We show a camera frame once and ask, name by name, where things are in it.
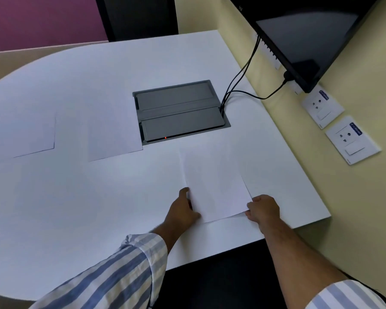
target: striped shirt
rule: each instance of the striped shirt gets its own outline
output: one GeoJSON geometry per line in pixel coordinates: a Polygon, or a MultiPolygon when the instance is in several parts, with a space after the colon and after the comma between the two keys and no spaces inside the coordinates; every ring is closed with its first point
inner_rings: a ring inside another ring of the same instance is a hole
{"type": "MultiPolygon", "coordinates": [[[[167,247],[157,234],[128,235],[118,252],[63,283],[30,309],[151,308],[167,264],[167,247]]],[[[330,285],[306,309],[386,309],[373,291],[345,280],[330,285]]]]}

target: gray cable box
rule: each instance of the gray cable box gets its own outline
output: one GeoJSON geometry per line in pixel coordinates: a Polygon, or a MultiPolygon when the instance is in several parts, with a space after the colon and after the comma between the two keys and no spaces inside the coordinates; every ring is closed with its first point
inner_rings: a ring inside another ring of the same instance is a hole
{"type": "Polygon", "coordinates": [[[210,80],[133,92],[142,144],[230,127],[210,80]]]}

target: sheet of paper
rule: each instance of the sheet of paper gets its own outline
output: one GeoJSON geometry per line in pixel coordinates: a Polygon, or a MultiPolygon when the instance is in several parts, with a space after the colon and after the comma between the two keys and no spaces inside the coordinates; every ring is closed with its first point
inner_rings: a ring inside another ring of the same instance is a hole
{"type": "Polygon", "coordinates": [[[242,213],[252,201],[229,141],[211,133],[179,150],[192,207],[202,215],[199,223],[242,213]]]}
{"type": "Polygon", "coordinates": [[[53,149],[55,125],[54,113],[0,114],[0,161],[53,149]]]}
{"type": "Polygon", "coordinates": [[[143,149],[133,98],[93,102],[88,115],[88,161],[143,149]]]}

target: beige wall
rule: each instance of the beige wall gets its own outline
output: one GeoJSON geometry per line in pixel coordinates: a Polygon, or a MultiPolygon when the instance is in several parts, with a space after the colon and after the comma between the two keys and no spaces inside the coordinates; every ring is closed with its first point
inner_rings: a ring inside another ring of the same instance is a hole
{"type": "MultiPolygon", "coordinates": [[[[229,0],[220,0],[217,9],[219,32],[244,65],[254,47],[252,28],[229,0]]],[[[257,55],[247,78],[258,95],[266,96],[280,85],[283,71],[257,55]]],[[[386,0],[321,84],[383,151],[348,166],[302,109],[303,96],[285,88],[267,100],[271,117],[333,215],[299,232],[342,270],[386,295],[386,0]]]]}

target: black tv screen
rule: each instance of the black tv screen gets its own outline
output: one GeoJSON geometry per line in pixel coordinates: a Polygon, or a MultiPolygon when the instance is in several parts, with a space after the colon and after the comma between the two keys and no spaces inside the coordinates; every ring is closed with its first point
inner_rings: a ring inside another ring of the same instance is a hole
{"type": "Polygon", "coordinates": [[[309,93],[377,0],[231,0],[309,93]]]}

